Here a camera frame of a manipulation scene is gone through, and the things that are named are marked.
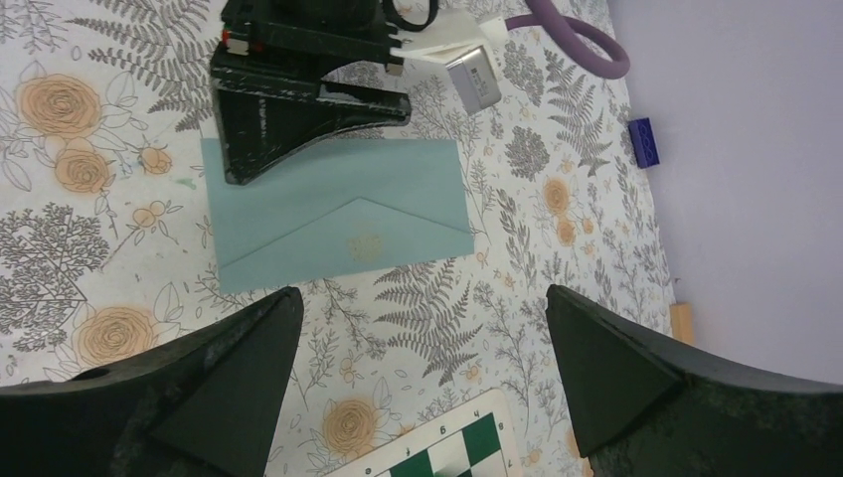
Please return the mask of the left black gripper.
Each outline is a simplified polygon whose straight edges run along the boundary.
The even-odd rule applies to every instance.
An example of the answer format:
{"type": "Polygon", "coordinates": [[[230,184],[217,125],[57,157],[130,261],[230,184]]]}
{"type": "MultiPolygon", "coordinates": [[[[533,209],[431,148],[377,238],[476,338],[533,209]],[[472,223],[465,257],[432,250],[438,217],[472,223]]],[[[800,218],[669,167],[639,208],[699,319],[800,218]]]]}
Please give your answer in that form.
{"type": "Polygon", "coordinates": [[[224,178],[245,185],[343,132],[409,123],[407,94],[335,82],[354,62],[401,65],[380,1],[231,0],[210,84],[224,178]]]}

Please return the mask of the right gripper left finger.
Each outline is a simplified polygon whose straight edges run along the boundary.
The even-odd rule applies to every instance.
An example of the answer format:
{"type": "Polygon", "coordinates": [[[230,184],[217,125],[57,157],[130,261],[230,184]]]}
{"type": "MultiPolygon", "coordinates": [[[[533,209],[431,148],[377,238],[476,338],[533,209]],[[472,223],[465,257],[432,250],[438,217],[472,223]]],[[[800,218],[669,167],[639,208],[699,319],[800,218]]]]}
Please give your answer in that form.
{"type": "Polygon", "coordinates": [[[67,381],[1,391],[5,476],[260,476],[304,316],[295,287],[67,381]]]}

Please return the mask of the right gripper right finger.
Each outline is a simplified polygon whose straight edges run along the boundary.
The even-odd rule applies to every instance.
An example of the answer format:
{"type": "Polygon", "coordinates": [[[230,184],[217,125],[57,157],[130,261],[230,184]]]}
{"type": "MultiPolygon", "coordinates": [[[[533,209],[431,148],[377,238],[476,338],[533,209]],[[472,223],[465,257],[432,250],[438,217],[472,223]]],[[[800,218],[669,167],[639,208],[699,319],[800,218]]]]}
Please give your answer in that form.
{"type": "Polygon", "coordinates": [[[561,285],[546,320],[597,476],[838,476],[842,389],[742,365],[561,285]]]}

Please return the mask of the light blue envelope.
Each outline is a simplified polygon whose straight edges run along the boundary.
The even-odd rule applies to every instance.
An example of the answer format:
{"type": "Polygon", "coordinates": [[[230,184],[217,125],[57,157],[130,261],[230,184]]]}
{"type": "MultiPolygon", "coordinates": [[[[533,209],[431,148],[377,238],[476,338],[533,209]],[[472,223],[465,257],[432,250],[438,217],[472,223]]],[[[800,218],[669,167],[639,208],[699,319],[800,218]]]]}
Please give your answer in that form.
{"type": "Polygon", "coordinates": [[[201,143],[220,288],[241,293],[471,254],[452,140],[320,142],[251,183],[201,143]]]}

